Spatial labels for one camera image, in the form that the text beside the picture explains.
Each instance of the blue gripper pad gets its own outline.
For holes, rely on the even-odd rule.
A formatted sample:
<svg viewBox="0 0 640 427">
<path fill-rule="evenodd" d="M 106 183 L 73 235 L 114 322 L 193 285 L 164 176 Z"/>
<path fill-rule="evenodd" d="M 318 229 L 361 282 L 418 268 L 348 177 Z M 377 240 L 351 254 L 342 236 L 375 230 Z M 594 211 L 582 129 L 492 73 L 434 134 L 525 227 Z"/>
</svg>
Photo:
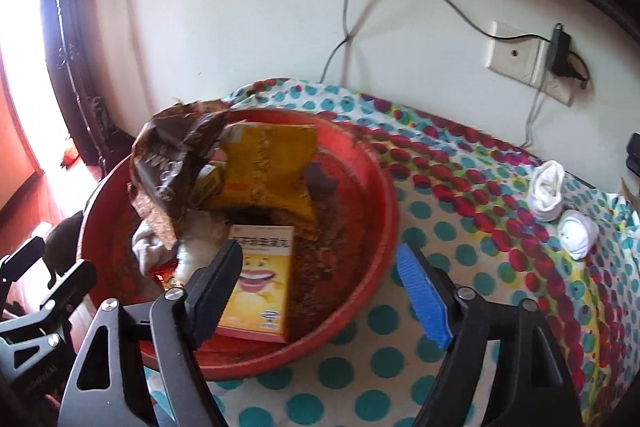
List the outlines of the blue gripper pad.
<svg viewBox="0 0 640 427">
<path fill-rule="evenodd" d="M 406 243 L 398 247 L 396 264 L 404 289 L 427 338 L 438 344 L 440 349 L 447 349 L 453 340 L 447 320 L 447 307 Z"/>
</svg>

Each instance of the doorway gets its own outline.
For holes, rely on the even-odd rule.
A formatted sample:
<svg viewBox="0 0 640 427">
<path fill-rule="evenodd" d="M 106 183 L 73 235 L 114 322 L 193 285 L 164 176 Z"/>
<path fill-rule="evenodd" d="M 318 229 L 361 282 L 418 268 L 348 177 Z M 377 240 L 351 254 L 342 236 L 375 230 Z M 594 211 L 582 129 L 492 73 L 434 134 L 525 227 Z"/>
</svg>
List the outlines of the doorway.
<svg viewBox="0 0 640 427">
<path fill-rule="evenodd" d="M 60 168 L 69 132 L 45 62 L 40 0 L 0 0 L 0 48 L 20 124 L 42 170 Z"/>
</svg>

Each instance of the cartoon face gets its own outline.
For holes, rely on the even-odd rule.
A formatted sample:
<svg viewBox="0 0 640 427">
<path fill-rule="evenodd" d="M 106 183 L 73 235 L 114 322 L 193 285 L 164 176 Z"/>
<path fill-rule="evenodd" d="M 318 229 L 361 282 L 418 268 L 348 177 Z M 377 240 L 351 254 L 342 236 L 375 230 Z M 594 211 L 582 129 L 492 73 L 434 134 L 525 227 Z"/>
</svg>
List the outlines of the cartoon face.
<svg viewBox="0 0 640 427">
<path fill-rule="evenodd" d="M 256 293 L 264 290 L 274 277 L 276 274 L 271 269 L 269 259 L 254 255 L 245 256 L 238 283 L 243 291 Z"/>
</svg>

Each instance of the crumpled wrapper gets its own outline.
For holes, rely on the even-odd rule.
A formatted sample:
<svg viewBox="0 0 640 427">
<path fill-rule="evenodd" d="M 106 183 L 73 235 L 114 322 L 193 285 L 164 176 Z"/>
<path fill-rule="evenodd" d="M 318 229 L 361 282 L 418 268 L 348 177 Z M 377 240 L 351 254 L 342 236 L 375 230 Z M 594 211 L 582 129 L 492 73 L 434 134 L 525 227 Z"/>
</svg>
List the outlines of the crumpled wrapper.
<svg viewBox="0 0 640 427">
<path fill-rule="evenodd" d="M 133 143 L 129 199 L 167 250 L 180 237 L 191 189 L 226 124 L 220 100 L 177 103 L 156 114 Z"/>
</svg>

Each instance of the white wall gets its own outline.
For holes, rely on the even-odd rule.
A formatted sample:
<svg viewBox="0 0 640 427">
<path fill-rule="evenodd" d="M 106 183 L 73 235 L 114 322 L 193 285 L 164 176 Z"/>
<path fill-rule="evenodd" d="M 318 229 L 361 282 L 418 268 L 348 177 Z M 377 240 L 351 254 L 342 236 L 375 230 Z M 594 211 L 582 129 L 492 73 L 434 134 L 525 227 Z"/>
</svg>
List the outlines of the white wall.
<svg viewBox="0 0 640 427">
<path fill-rule="evenodd" d="M 640 47 L 584 0 L 453 0 L 479 25 L 549 35 L 563 22 L 594 90 L 567 108 L 543 103 L 533 152 L 617 191 L 626 143 L 640 130 Z M 87 49 L 114 119 L 132 134 L 175 102 L 222 96 L 269 76 L 318 80 L 342 38 L 342 0 L 84 0 Z M 351 0 L 353 24 L 371 0 Z M 534 90 L 484 68 L 487 39 L 441 0 L 373 0 L 342 78 L 515 144 Z"/>
</svg>

